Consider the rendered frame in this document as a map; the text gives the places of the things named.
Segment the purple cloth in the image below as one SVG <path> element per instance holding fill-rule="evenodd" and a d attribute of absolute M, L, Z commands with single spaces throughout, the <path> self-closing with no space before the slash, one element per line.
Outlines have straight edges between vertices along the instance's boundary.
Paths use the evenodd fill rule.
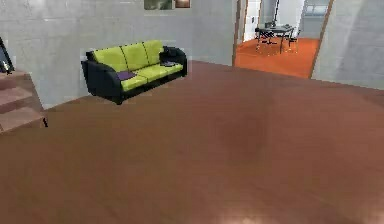
<path fill-rule="evenodd" d="M 121 71 L 117 73 L 117 76 L 120 81 L 124 81 L 135 77 L 136 74 L 130 71 Z"/>

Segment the green framed wall picture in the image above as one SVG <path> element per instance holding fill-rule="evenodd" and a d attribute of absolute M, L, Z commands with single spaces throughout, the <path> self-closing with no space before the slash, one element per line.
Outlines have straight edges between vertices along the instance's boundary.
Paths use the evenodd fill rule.
<path fill-rule="evenodd" d="M 172 10 L 172 0 L 144 0 L 145 10 Z"/>

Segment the grey window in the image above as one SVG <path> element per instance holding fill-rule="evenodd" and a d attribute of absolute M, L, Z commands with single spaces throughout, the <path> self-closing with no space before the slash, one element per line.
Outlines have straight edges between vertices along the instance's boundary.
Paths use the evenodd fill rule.
<path fill-rule="evenodd" d="M 305 16 L 325 16 L 327 13 L 328 6 L 325 4 L 310 3 L 305 6 Z"/>

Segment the black dining chair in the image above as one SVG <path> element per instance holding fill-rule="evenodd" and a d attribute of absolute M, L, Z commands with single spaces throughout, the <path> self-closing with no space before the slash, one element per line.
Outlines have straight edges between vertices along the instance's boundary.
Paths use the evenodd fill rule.
<path fill-rule="evenodd" d="M 288 42 L 288 51 L 297 53 L 298 52 L 298 42 L 299 42 L 299 36 L 300 36 L 301 30 L 297 31 L 297 34 L 295 36 L 290 36 L 289 37 L 289 42 Z"/>
<path fill-rule="evenodd" d="M 258 41 L 257 43 L 257 49 L 261 47 L 261 44 L 272 44 L 271 39 L 275 36 L 275 34 L 271 31 L 271 28 L 274 26 L 273 22 L 266 22 L 263 27 L 256 27 L 255 33 L 256 33 L 256 39 Z"/>

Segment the black dining table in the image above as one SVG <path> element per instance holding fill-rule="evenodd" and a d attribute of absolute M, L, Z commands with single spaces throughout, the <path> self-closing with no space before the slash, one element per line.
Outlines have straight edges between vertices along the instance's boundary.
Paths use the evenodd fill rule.
<path fill-rule="evenodd" d="M 271 31 L 275 34 L 273 38 L 279 38 L 280 41 L 278 44 L 280 45 L 279 52 L 283 51 L 283 41 L 287 40 L 289 42 L 289 37 L 293 36 L 294 27 L 291 25 L 283 25 L 283 26 L 273 26 Z"/>

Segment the black television set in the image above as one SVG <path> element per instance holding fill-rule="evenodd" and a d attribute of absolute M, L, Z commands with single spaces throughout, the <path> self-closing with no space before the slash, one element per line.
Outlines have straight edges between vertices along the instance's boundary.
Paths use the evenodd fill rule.
<path fill-rule="evenodd" d="M 0 72 L 11 74 L 14 71 L 14 66 L 7 52 L 5 44 L 0 37 Z"/>

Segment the white room door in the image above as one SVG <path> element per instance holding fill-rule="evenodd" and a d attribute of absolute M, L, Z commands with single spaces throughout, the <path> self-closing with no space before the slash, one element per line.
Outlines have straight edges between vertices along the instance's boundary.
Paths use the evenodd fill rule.
<path fill-rule="evenodd" d="M 244 41 L 250 41 L 255 38 L 255 29 L 258 26 L 261 0 L 247 0 Z"/>

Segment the black and lime green sofa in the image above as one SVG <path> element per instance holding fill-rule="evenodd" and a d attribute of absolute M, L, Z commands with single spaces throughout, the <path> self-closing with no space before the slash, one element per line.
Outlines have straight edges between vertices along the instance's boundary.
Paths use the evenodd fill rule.
<path fill-rule="evenodd" d="M 177 64 L 172 67 L 160 65 L 167 61 Z M 81 62 L 88 92 L 117 105 L 176 76 L 186 76 L 187 65 L 183 50 L 165 46 L 160 40 L 88 51 Z M 130 71 L 136 76 L 120 81 L 117 73 L 121 71 Z"/>

